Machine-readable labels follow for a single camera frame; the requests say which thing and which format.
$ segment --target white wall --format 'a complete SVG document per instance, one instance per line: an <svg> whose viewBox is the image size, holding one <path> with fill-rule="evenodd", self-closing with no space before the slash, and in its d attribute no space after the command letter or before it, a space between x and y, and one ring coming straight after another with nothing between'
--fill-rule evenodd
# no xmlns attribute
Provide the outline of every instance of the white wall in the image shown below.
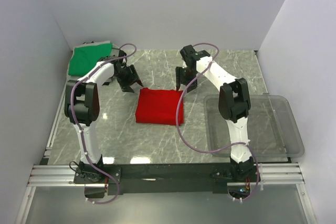
<svg viewBox="0 0 336 224"><path fill-rule="evenodd" d="M70 47L131 41L175 49L201 41L259 49L284 0L48 0Z"/></svg>
<svg viewBox="0 0 336 224"><path fill-rule="evenodd" d="M288 98L319 223L335 223L336 0L286 0L258 53L272 94Z"/></svg>
<svg viewBox="0 0 336 224"><path fill-rule="evenodd" d="M69 47L42 0L0 0L0 223L14 223L43 156Z"/></svg>

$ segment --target green cloth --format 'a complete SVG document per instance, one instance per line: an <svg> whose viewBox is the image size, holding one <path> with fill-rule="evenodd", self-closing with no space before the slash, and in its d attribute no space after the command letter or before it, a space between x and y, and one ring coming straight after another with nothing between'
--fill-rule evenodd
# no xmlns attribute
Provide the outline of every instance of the green cloth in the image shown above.
<svg viewBox="0 0 336 224"><path fill-rule="evenodd" d="M95 67L97 61L109 56L112 51L112 43L105 43L94 46L75 47L70 60L70 76L84 76Z"/></svg>

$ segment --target plastic container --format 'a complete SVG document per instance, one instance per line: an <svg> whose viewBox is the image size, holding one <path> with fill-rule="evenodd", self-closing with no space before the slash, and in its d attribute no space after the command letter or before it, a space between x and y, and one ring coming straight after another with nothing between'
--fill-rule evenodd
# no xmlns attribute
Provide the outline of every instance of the plastic container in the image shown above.
<svg viewBox="0 0 336 224"><path fill-rule="evenodd" d="M218 110L219 95L204 99L209 150L230 144L226 120ZM305 149L292 110L286 98L278 95L251 95L247 121L249 145L258 157L300 157ZM230 149L214 153L229 157Z"/></svg>

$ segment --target marble table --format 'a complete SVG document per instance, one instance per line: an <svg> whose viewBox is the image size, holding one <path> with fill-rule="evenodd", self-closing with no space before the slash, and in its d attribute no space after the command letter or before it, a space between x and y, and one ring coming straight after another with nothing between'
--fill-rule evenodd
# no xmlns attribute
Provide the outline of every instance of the marble table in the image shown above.
<svg viewBox="0 0 336 224"><path fill-rule="evenodd" d="M244 77L248 81L250 94L267 92L254 51L223 50L216 62L232 75ZM182 66L182 59L178 50L139 50L129 58L128 63L135 65L145 87L169 90L175 89L175 67ZM174 126L136 123L134 114L141 87L135 84L132 88L135 93L123 93L114 80L100 90L97 138L105 163L228 162L226 157L201 154L189 149L180 140ZM198 88L184 98L185 123L181 125L181 130L190 144L203 150L207 150L204 98L217 93L206 78L200 77ZM49 165L69 164L70 161L78 161L80 157L76 131L65 117L63 109L60 113Z"/></svg>

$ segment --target red cloth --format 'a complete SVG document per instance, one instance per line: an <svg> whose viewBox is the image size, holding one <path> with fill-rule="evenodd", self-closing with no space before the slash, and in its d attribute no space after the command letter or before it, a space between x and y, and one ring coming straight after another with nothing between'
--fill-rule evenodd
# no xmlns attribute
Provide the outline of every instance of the red cloth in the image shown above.
<svg viewBox="0 0 336 224"><path fill-rule="evenodd" d="M135 118L137 123L156 123L176 125L176 108L182 91L140 90ZM183 123L183 101L180 105L178 124Z"/></svg>

